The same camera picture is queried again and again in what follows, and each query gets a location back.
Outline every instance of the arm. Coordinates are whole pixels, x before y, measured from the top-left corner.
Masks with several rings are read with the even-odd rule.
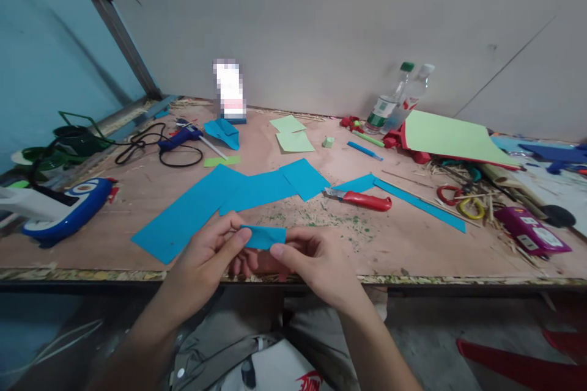
[[[272,256],[337,310],[361,389],[421,391],[332,232],[292,228],[287,242],[274,244]]]
[[[239,269],[256,268],[256,258],[242,252],[251,237],[250,229],[240,229],[243,223],[231,212],[192,237],[89,391],[158,387],[172,360],[178,327],[212,297],[229,264],[238,259]]]

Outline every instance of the water bottle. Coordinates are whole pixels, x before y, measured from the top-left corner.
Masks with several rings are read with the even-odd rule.
[[[377,103],[371,114],[367,118],[365,123],[365,133],[377,134],[385,123],[385,120],[391,114],[394,105],[399,99],[401,99],[402,93],[404,92],[405,85],[408,83],[410,72],[414,69],[414,64],[410,62],[404,62],[399,69],[399,78],[397,83],[394,84],[392,90],[393,94],[389,96],[381,95],[377,98]]]
[[[391,111],[389,118],[380,130],[381,134],[387,134],[390,130],[399,130],[412,110],[414,110],[414,107],[418,104],[420,98],[426,93],[428,78],[434,69],[435,67],[432,64],[424,64],[420,68],[417,77],[408,82],[405,86],[404,96],[401,98],[401,102],[398,102],[396,107]]]

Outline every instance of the black cable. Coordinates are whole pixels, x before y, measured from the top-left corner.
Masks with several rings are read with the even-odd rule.
[[[158,126],[158,125],[161,125],[161,132],[160,133],[147,133],[153,127]],[[154,123],[153,125],[147,127],[145,130],[143,130],[142,132],[135,134],[133,137],[131,137],[130,142],[127,144],[120,144],[118,142],[109,141],[108,139],[104,139],[102,137],[98,137],[95,135],[92,135],[92,136],[95,137],[96,139],[100,139],[101,141],[105,141],[111,145],[119,145],[121,147],[128,146],[128,148],[126,150],[124,150],[121,154],[119,154],[116,157],[116,159],[114,160],[114,163],[116,163],[117,165],[124,165],[126,162],[128,162],[130,160],[130,158],[133,156],[133,154],[137,150],[144,150],[145,147],[147,147],[149,145],[155,145],[157,142],[161,141],[162,139],[164,139],[166,141],[173,142],[172,139],[168,138],[167,136],[165,136],[163,134],[163,131],[165,130],[166,127],[167,126],[163,122]],[[143,139],[147,136],[158,136],[158,139],[154,142],[145,142]],[[64,137],[66,137],[66,136],[56,137],[43,150],[43,152],[40,154],[40,156],[33,162],[31,169],[29,171],[28,177],[29,177],[29,183],[31,184],[32,188],[35,189],[36,191],[38,191],[46,196],[49,196],[52,199],[57,200],[58,202],[62,202],[68,206],[72,206],[78,200],[78,197],[71,197],[69,195],[65,195],[63,192],[54,191],[52,189],[47,188],[46,186],[41,186],[37,183],[37,170],[39,169],[39,165],[40,165],[41,161],[53,152],[55,145],[57,145],[57,143],[61,139],[63,139]],[[199,148],[192,147],[190,145],[178,145],[178,147],[185,147],[185,148],[191,148],[192,150],[196,150],[198,153],[200,153],[199,159],[196,160],[195,162],[188,163],[188,164],[179,164],[179,165],[178,164],[170,164],[170,163],[163,161],[163,153],[165,153],[165,152],[160,150],[159,151],[159,162],[161,162],[163,165],[171,167],[171,168],[184,168],[184,167],[196,165],[196,164],[200,163],[202,161],[202,159],[204,158],[204,154],[202,153],[202,151]]]
[[[147,133],[149,130],[151,130],[153,127],[161,125],[161,132],[160,133]],[[157,122],[154,123],[153,125],[150,125],[149,127],[147,127],[145,130],[143,130],[140,133],[135,134],[133,137],[130,138],[130,142],[127,144],[119,144],[118,142],[113,142],[113,141],[109,141],[107,139],[102,139],[101,137],[98,136],[94,136],[94,137],[98,137],[98,139],[101,139],[109,144],[112,145],[120,145],[120,146],[128,146],[128,148],[126,150],[124,150],[122,153],[120,153],[118,156],[116,156],[116,159],[114,160],[114,163],[117,165],[124,165],[126,162],[128,162],[133,154],[137,151],[137,150],[144,150],[145,147],[147,147],[148,145],[155,145],[157,142],[160,142],[162,139],[166,140],[166,141],[171,141],[173,142],[170,138],[168,138],[167,136],[165,136],[163,134],[163,131],[165,130],[167,126],[165,125],[164,122]],[[153,142],[145,142],[143,139],[145,139],[145,137],[147,136],[158,136],[158,139],[156,141]],[[195,162],[191,162],[188,164],[170,164],[167,163],[165,161],[163,161],[163,151],[159,151],[159,162],[161,162],[163,165],[171,167],[171,168],[185,168],[188,166],[192,166],[192,165],[196,165],[198,163],[200,163],[202,161],[202,158],[204,158],[204,155],[202,154],[202,151],[199,148],[196,147],[191,147],[190,145],[178,145],[178,147],[184,147],[184,148],[191,148],[192,150],[196,150],[198,153],[200,153],[200,157],[198,160],[196,160]]]

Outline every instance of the red utility knife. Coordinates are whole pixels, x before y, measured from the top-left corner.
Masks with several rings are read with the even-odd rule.
[[[324,192],[331,197],[338,197],[345,202],[351,202],[355,205],[371,208],[375,211],[389,211],[391,208],[391,199],[380,199],[372,195],[361,194],[353,191],[339,191],[338,189],[324,188]]]

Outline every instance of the blue pen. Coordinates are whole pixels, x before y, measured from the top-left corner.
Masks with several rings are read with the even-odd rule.
[[[382,157],[377,156],[374,152],[372,152],[371,150],[366,149],[365,147],[360,146],[359,144],[356,144],[354,142],[347,142],[347,145],[359,150],[360,152],[365,153],[368,156],[371,156],[375,159],[377,159],[378,161],[383,161]]]

